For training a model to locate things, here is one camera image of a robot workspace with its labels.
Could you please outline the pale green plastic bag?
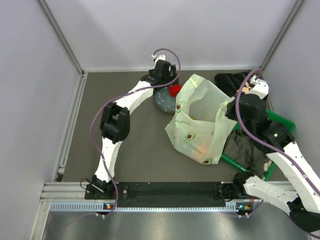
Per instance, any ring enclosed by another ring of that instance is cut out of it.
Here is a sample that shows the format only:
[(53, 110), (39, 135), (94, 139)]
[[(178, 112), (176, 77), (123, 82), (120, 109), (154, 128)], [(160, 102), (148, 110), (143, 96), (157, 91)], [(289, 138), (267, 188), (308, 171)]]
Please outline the pale green plastic bag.
[(225, 116), (234, 101), (211, 81), (193, 74), (176, 96), (165, 131), (174, 149), (203, 165), (219, 162), (236, 121)]

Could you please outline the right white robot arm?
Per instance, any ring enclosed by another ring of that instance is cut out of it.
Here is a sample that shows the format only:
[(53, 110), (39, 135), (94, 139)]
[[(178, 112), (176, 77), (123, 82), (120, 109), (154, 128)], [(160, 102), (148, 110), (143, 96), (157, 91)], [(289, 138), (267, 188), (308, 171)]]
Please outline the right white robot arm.
[(303, 231), (320, 229), (320, 178), (279, 118), (269, 116), (266, 101), (255, 94), (238, 94), (227, 104), (225, 116), (235, 120), (245, 135), (288, 179), (292, 191), (280, 188), (251, 172), (237, 173), (229, 199), (257, 197), (282, 210)]

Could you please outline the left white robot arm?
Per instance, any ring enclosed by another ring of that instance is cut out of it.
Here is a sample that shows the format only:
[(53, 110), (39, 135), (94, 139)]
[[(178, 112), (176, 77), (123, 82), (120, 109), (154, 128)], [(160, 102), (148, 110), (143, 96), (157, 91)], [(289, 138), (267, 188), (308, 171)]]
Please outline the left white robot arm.
[(121, 144), (130, 133), (131, 113), (162, 87), (167, 87), (177, 77), (177, 69), (166, 56), (154, 56), (154, 68), (148, 71), (136, 86), (124, 96), (111, 100), (104, 108), (100, 120), (102, 147), (98, 147), (100, 160), (92, 177), (92, 184), (102, 198), (109, 198), (115, 188), (115, 163)]

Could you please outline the red bell pepper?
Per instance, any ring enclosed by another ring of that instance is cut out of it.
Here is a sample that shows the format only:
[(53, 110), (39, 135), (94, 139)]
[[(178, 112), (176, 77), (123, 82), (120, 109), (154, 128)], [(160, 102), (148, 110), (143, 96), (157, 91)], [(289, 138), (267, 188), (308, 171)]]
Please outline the red bell pepper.
[(182, 89), (182, 86), (180, 84), (171, 85), (168, 90), (171, 97), (176, 97), (180, 90)]

